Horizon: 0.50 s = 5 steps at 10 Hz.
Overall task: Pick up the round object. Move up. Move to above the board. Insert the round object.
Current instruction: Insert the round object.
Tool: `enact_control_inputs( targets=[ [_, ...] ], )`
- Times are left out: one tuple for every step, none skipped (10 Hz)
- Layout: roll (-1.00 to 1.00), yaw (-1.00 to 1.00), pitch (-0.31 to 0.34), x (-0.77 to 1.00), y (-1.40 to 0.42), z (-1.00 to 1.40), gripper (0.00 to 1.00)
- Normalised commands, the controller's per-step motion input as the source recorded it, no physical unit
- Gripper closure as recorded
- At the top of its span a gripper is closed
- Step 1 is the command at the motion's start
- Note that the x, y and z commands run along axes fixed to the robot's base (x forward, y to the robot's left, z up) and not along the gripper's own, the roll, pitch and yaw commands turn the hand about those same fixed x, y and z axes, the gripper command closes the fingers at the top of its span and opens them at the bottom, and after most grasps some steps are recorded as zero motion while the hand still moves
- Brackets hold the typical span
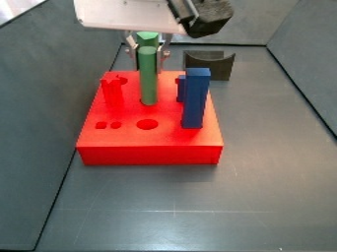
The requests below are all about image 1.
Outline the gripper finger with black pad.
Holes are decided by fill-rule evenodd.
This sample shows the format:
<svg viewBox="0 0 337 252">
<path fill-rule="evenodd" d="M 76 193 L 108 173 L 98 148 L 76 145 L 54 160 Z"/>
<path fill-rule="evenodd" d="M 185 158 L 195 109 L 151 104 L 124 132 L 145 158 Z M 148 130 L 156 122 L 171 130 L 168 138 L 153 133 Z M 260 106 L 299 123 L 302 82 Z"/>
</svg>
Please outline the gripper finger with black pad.
<svg viewBox="0 0 337 252">
<path fill-rule="evenodd" d="M 161 43 L 157 47 L 157 71 L 163 69 L 163 62 L 169 57 L 168 45 L 172 39 L 171 33 L 161 34 Z"/>
</svg>

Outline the white gripper body housing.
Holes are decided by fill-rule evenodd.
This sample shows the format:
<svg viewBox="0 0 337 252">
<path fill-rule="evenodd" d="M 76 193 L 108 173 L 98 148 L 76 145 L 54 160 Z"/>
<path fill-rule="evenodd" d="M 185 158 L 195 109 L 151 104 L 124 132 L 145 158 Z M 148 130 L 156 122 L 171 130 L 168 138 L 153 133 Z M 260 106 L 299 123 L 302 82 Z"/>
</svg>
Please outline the white gripper body housing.
<svg viewBox="0 0 337 252">
<path fill-rule="evenodd" d="M 165 0 L 73 0 L 84 27 L 184 34 Z"/>
</svg>

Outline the gripper finger with red mount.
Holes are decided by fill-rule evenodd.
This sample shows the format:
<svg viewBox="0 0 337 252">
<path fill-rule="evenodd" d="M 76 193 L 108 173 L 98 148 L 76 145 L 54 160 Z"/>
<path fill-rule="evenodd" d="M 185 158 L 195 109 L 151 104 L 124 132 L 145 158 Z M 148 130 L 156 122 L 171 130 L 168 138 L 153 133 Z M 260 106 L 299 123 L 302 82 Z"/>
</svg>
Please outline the gripper finger with red mount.
<svg viewBox="0 0 337 252">
<path fill-rule="evenodd" d="M 136 63 L 137 43 L 134 42 L 134 39 L 132 37 L 132 31 L 124 31 L 124 43 L 125 43 L 125 54 L 129 56 L 133 69 L 137 69 L 137 63 Z"/>
</svg>

